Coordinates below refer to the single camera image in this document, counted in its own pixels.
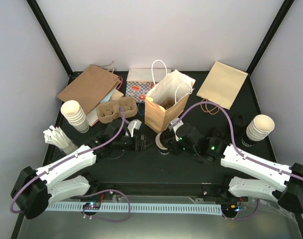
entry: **white wall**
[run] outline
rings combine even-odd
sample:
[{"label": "white wall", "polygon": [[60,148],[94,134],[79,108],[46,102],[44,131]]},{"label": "white wall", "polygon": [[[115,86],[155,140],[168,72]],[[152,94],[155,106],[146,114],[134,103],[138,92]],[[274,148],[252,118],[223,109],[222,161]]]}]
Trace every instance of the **white wall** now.
[{"label": "white wall", "polygon": [[38,0],[74,71],[115,61],[118,70],[246,70],[283,0]]},{"label": "white wall", "polygon": [[10,192],[44,160],[43,130],[55,123],[68,76],[24,0],[0,0],[0,239],[12,234]]},{"label": "white wall", "polygon": [[277,160],[303,164],[303,0],[295,1],[252,75]]}]

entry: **bag handle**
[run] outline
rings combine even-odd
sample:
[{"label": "bag handle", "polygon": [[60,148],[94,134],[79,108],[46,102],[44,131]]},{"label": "bag handle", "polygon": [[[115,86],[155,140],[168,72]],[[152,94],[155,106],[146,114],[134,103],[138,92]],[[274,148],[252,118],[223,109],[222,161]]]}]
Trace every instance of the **bag handle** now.
[{"label": "bag handle", "polygon": [[166,68],[166,75],[168,74],[168,70],[167,70],[166,64],[165,64],[162,60],[155,60],[155,61],[152,63],[152,65],[151,65],[151,75],[152,75],[152,81],[153,81],[154,85],[156,85],[156,82],[155,82],[155,77],[154,77],[154,75],[153,75],[153,65],[154,65],[157,61],[161,61],[161,62],[162,62],[162,64],[163,64],[163,65],[165,66],[165,68]]},{"label": "bag handle", "polygon": [[187,84],[188,86],[190,86],[190,92],[188,93],[188,95],[191,95],[192,94],[192,91],[193,91],[193,88],[192,88],[192,85],[190,83],[187,83],[187,82],[182,82],[180,85],[178,85],[177,89],[176,89],[176,92],[175,92],[175,104],[177,103],[177,92],[178,92],[178,89],[180,88],[181,85],[183,84]]}]

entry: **open paper bag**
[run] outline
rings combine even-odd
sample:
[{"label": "open paper bag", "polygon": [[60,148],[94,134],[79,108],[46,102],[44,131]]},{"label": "open paper bag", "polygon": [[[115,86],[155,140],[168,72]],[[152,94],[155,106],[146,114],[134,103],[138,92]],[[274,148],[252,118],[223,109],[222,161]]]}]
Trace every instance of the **open paper bag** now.
[{"label": "open paper bag", "polygon": [[155,132],[164,131],[184,110],[195,80],[175,70],[146,95],[145,123]]}]

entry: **blue string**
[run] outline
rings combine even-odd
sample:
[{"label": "blue string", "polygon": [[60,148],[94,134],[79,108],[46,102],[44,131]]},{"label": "blue string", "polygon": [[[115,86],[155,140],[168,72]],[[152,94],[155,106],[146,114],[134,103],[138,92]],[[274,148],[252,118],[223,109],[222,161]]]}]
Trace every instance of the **blue string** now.
[{"label": "blue string", "polygon": [[145,102],[142,101],[142,102],[140,102],[140,103],[137,105],[138,113],[139,113],[141,116],[144,116],[144,115],[145,115],[145,109],[143,110],[143,113],[141,113],[141,112],[139,111],[139,106],[140,106],[141,104],[145,104]]}]

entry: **white cable track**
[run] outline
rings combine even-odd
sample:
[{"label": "white cable track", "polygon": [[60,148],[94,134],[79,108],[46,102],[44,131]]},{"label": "white cable track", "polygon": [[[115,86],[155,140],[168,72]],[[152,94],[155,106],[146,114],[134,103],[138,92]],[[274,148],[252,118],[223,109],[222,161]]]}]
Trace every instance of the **white cable track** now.
[{"label": "white cable track", "polygon": [[[81,212],[86,202],[57,202],[46,211]],[[86,209],[85,212],[127,213],[127,203],[102,203],[99,209]],[[155,204],[130,203],[131,213],[167,213],[167,214],[209,214],[222,215],[221,205],[209,204]]]}]

